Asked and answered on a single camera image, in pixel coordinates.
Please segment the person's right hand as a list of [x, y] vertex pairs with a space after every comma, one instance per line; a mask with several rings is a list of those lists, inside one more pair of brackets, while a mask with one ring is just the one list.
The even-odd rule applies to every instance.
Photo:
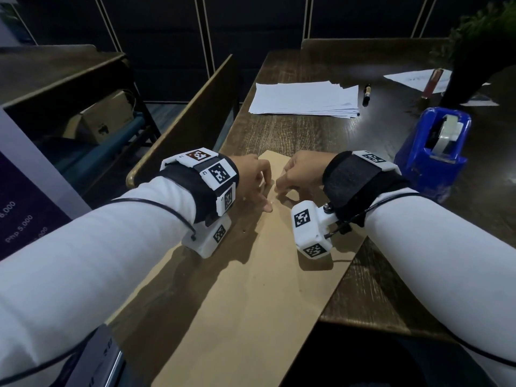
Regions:
[[315, 191], [320, 189], [325, 169], [336, 156], [336, 153], [313, 150], [300, 150], [292, 156], [298, 158], [297, 163], [302, 168], [302, 187], [296, 191], [301, 201], [311, 200]]

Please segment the person's left hand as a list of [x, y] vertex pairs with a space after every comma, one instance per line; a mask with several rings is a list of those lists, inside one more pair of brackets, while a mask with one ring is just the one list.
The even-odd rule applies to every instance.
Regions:
[[252, 156], [257, 155], [248, 154], [244, 156], [229, 156], [229, 159], [235, 164], [239, 175], [236, 196], [237, 198], [245, 199], [248, 202], [252, 202], [252, 181], [254, 178]]

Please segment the brown paper envelope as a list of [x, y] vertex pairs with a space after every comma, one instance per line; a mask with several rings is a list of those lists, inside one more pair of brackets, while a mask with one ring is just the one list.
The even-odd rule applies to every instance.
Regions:
[[291, 191], [273, 211], [239, 201], [208, 259], [183, 246], [110, 319], [136, 378], [151, 387], [278, 387], [365, 239], [354, 226], [319, 260], [299, 254]]

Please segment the person's right forearm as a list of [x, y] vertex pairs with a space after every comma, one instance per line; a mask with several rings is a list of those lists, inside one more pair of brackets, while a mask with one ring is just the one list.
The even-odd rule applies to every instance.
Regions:
[[365, 217], [405, 285], [498, 387], [516, 387], [516, 249], [404, 188]]

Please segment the person's left forearm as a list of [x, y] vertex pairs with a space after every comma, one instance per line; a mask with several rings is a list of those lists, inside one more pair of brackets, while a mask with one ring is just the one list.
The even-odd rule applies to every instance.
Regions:
[[190, 192], [156, 177], [0, 262], [0, 377], [83, 342], [193, 224]]

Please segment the black white left wrist tracker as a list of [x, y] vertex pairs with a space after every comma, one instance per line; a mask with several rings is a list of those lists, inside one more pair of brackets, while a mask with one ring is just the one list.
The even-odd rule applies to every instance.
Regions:
[[182, 245], [203, 259], [211, 257], [232, 224], [228, 210], [239, 181], [234, 164], [226, 156], [199, 148], [164, 159], [158, 175], [188, 190], [196, 204], [192, 234], [183, 238]]

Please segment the black white wrist tracker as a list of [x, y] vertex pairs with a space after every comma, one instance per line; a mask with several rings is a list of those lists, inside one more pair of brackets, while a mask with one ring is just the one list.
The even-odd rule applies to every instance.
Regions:
[[363, 227], [378, 196], [409, 187], [396, 164], [366, 150], [338, 154], [322, 183], [328, 202], [318, 207], [305, 200], [291, 210], [296, 247], [312, 260], [330, 253], [334, 235], [350, 233], [351, 224]]
[[158, 175], [188, 190], [196, 204], [192, 234], [183, 238], [182, 245], [203, 259], [211, 257], [232, 224], [228, 210], [239, 181], [234, 164], [226, 156], [199, 148], [164, 159]]

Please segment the stack of white papers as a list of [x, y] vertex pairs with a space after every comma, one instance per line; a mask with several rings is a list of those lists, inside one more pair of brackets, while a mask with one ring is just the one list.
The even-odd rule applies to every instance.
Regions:
[[343, 88], [330, 81], [256, 84], [251, 114], [293, 114], [351, 119], [360, 115], [358, 85]]

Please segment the brown wooden chair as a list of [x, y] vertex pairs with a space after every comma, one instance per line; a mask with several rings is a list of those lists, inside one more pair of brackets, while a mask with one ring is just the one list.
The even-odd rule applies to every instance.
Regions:
[[440, 47], [448, 38], [307, 38], [302, 51], [426, 51]]
[[126, 176], [133, 189], [157, 175], [163, 159], [197, 148], [212, 149], [230, 113], [239, 112], [241, 74], [229, 55]]

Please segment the blue tape dispenser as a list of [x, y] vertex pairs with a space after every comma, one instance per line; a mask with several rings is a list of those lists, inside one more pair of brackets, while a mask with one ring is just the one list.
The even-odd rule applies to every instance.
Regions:
[[[458, 116], [459, 122], [464, 124], [463, 130], [457, 142], [448, 146], [445, 155], [434, 156], [431, 150], [447, 114]], [[431, 107], [422, 112], [394, 159], [412, 189], [440, 204], [449, 197], [452, 186], [468, 162], [461, 152], [471, 125], [470, 115], [460, 110]]]

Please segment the brown cardboard box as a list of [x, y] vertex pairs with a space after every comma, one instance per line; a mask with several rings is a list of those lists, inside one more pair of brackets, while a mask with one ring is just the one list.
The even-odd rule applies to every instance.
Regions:
[[100, 145], [134, 119], [126, 92], [119, 90], [80, 112], [76, 140]]

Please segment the clear tape roll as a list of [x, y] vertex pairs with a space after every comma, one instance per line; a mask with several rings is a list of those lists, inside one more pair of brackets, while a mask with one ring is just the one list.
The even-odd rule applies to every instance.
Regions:
[[432, 147], [431, 153], [434, 156], [443, 156], [446, 154], [446, 149], [452, 143], [457, 142], [464, 124], [459, 122], [459, 117], [447, 114], [443, 117], [443, 123], [438, 133], [438, 138], [435, 145]]

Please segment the reddish brown tube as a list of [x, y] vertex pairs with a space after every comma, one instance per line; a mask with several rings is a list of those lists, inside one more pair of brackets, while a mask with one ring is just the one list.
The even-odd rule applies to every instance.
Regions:
[[428, 80], [424, 90], [422, 91], [421, 100], [426, 101], [429, 99], [430, 96], [433, 95], [435, 88], [436, 88], [437, 84], [439, 83], [443, 72], [444, 72], [444, 69], [442, 69], [442, 68], [434, 69], [432, 71], [432, 74], [430, 75], [429, 80]]

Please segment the small white paper sheet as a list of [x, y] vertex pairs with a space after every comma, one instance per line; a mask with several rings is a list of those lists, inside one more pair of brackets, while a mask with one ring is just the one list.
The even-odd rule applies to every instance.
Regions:
[[487, 95], [476, 93], [467, 102], [461, 104], [463, 107], [496, 107], [498, 103]]

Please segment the grey chest device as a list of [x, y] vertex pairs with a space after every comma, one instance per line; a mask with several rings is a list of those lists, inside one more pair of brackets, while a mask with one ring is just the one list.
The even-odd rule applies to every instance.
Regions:
[[117, 387], [123, 365], [123, 353], [110, 327], [100, 325], [63, 387]]

